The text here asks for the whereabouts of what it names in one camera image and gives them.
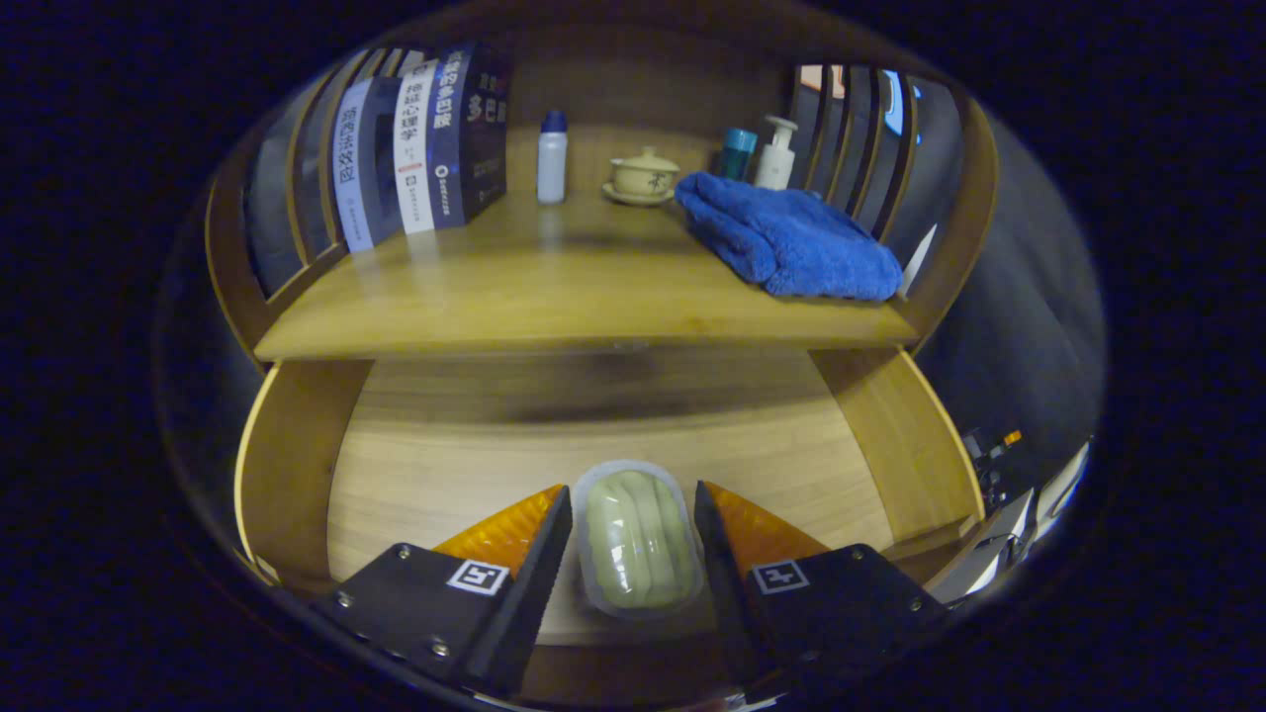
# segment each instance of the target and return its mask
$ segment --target teacup lid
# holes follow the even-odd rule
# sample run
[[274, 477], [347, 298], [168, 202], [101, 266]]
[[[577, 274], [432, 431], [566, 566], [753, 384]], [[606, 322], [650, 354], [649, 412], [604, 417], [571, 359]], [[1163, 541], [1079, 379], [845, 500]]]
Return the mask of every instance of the teacup lid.
[[643, 146], [641, 156], [624, 158], [623, 161], [620, 161], [620, 166], [629, 168], [643, 168], [647, 171], [665, 171], [671, 174], [675, 174], [681, 170], [681, 166], [677, 166], [672, 161], [656, 156], [653, 146]]

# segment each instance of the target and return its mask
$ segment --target saucer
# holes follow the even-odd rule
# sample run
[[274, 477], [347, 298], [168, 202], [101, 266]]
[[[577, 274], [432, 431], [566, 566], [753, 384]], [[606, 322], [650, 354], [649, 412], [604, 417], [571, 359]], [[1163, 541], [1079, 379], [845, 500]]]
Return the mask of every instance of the saucer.
[[625, 203], [628, 205], [660, 205], [672, 200], [672, 189], [670, 188], [666, 193], [658, 195], [629, 195], [627, 193], [620, 193], [615, 190], [615, 186], [610, 182], [603, 184], [603, 195], [615, 200], [618, 203]]

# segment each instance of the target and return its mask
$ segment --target white pump bottle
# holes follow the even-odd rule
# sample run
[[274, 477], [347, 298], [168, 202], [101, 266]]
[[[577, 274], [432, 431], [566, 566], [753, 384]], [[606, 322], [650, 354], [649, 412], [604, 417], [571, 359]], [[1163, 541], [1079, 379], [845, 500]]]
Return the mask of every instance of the white pump bottle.
[[774, 138], [761, 148], [755, 185], [785, 190], [791, 180], [791, 165], [795, 162], [795, 152], [790, 148], [791, 133], [800, 127], [779, 117], [765, 117], [765, 120], [774, 124]]

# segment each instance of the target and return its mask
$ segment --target shelf slat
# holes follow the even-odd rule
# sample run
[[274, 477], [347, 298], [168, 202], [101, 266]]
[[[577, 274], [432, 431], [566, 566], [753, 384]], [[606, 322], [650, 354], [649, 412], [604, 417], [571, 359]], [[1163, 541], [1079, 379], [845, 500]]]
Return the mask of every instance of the shelf slat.
[[779, 299], [689, 234], [676, 205], [509, 194], [471, 224], [396, 234], [352, 255], [287, 308], [256, 353], [280, 359], [427, 351], [751, 345], [905, 345], [891, 303]]

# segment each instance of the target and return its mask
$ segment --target wooden shelf board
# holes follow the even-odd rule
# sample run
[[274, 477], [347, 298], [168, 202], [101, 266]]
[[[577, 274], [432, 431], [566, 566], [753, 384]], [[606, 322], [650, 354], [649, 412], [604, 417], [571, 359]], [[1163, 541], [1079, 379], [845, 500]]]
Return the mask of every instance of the wooden shelf board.
[[511, 193], [466, 227], [396, 234], [349, 255], [281, 313], [256, 355], [918, 340], [889, 303], [779, 299], [743, 284], [687, 233], [676, 205], [615, 205], [589, 193], [557, 207]]
[[[893, 545], [866, 459], [804, 351], [674, 348], [377, 361], [352, 413], [328, 512], [330, 574], [387, 546], [436, 546], [614, 459], [656, 462], [694, 508], [708, 479], [830, 547]], [[655, 623], [587, 607], [575, 530], [538, 645], [681, 640], [715, 627], [706, 597]]]

